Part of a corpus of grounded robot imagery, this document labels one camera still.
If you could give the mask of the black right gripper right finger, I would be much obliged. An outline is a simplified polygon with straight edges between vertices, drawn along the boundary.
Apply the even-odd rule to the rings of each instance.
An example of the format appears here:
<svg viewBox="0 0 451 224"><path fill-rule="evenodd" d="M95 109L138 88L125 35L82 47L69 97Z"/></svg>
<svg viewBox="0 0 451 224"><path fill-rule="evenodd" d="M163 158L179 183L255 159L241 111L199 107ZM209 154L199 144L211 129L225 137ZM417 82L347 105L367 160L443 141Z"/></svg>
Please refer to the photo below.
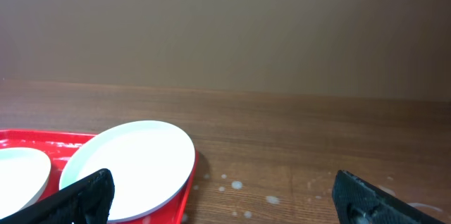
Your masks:
<svg viewBox="0 0 451 224"><path fill-rule="evenodd" d="M444 224L346 170L337 172L332 198L340 224Z"/></svg>

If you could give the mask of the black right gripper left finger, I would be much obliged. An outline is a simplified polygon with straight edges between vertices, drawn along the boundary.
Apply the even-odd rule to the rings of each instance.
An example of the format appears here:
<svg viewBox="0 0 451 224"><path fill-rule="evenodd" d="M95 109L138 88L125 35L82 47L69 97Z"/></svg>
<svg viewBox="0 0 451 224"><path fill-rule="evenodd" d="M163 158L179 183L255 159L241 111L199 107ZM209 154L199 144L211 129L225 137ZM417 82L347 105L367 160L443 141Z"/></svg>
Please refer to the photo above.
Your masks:
<svg viewBox="0 0 451 224"><path fill-rule="evenodd" d="M107 224L114 194L112 174L102 168L1 219L1 224Z"/></svg>

